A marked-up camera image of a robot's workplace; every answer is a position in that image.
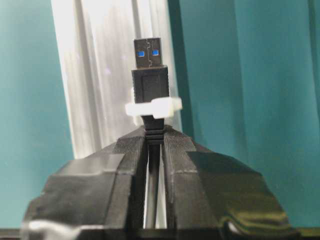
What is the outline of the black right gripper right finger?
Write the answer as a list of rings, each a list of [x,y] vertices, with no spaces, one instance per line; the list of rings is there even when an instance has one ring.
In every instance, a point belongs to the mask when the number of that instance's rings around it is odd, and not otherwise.
[[[179,240],[297,240],[263,176],[167,126],[167,224]]]

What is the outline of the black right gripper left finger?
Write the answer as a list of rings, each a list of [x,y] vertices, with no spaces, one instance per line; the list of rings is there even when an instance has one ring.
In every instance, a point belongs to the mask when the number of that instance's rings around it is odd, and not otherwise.
[[[143,227],[147,141],[142,128],[52,174],[25,213],[24,240],[127,240]]]

